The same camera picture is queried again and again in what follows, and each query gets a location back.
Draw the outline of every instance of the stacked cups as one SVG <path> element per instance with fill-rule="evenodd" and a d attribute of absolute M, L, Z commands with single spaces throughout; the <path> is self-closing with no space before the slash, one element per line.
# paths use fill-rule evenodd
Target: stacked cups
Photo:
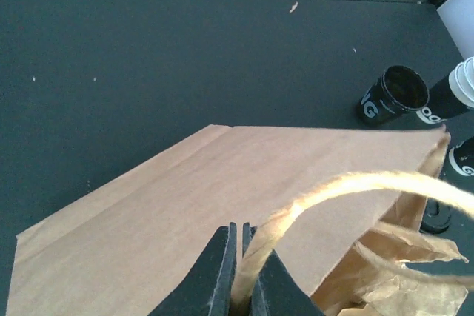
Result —
<path fill-rule="evenodd" d="M 474 110 L 474 57 L 431 88 L 430 101 L 416 115 L 426 124 L 437 124 L 470 110 Z"/>

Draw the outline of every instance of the black cup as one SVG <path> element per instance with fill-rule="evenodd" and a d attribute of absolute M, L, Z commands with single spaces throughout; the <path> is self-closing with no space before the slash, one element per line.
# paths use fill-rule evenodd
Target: black cup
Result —
<path fill-rule="evenodd" d="M 356 112 L 365 124 L 377 126 L 420 110 L 429 98 L 427 85 L 414 70 L 393 66 L 365 93 Z"/>
<path fill-rule="evenodd" d="M 474 137 L 453 147 L 448 159 L 458 174 L 474 178 Z"/>
<path fill-rule="evenodd" d="M 473 109 L 458 99 L 451 89 L 450 75 L 446 75 L 430 89 L 430 101 L 416 115 L 424 123 L 433 125 Z"/>
<path fill-rule="evenodd" d="M 451 207 L 441 204 L 436 200 L 428 199 L 423 220 L 421 220 L 420 230 L 432 235 L 438 235 L 450 228 L 450 222 Z"/>

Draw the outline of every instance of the black table surface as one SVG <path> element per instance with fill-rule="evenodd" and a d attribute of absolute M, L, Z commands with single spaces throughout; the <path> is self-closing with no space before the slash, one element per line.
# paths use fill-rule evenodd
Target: black table surface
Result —
<path fill-rule="evenodd" d="M 16 234 L 195 131 L 364 129 L 353 106 L 384 68 L 407 65 L 431 86 L 462 61 L 434 6 L 416 1 L 0 0 L 0 9 L 0 310 Z M 462 141 L 474 115 L 447 126 Z M 427 128 L 415 115 L 382 127 Z M 447 232 L 470 259 L 473 227 L 458 216 Z M 469 299 L 460 315 L 473 310 Z"/>

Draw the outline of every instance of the rope handle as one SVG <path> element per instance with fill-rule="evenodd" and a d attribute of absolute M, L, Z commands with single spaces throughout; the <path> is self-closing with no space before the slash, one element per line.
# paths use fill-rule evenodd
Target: rope handle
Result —
<path fill-rule="evenodd" d="M 424 195 L 474 218 L 474 195 L 419 172 L 352 172 L 330 179 L 273 213 L 259 228 L 238 265 L 230 292 L 230 315 L 247 315 L 253 287 L 265 261 L 298 216 L 323 201 L 354 192 L 390 189 Z M 447 283 L 474 289 L 474 277 L 436 276 L 391 263 L 357 242 L 357 252 L 374 266 L 425 283 Z"/>

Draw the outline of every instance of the paper bag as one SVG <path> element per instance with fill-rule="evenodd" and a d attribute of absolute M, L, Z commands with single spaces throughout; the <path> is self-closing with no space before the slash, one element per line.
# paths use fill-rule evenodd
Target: paper bag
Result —
<path fill-rule="evenodd" d="M 438 176 L 448 142 L 447 139 L 440 142 L 420 166 L 420 172 Z M 425 203 L 425 197 L 402 193 L 382 218 L 391 224 L 377 223 L 360 241 L 377 255 L 397 262 L 467 261 L 454 242 L 418 232 Z M 312 299 L 327 316 L 345 315 L 342 309 L 358 303 L 368 303 L 369 307 L 364 311 L 353 309 L 354 315 L 379 312 L 375 315 L 448 316 L 456 315 L 466 296 L 463 286 L 416 283 L 377 269 L 350 250 L 313 293 Z"/>
<path fill-rule="evenodd" d="M 217 227 L 258 226 L 343 172 L 417 170 L 445 140 L 440 129 L 208 127 L 21 233 L 7 314 L 147 315 Z M 277 253 L 311 295 L 396 201 L 391 191 L 327 201 L 296 221 Z"/>

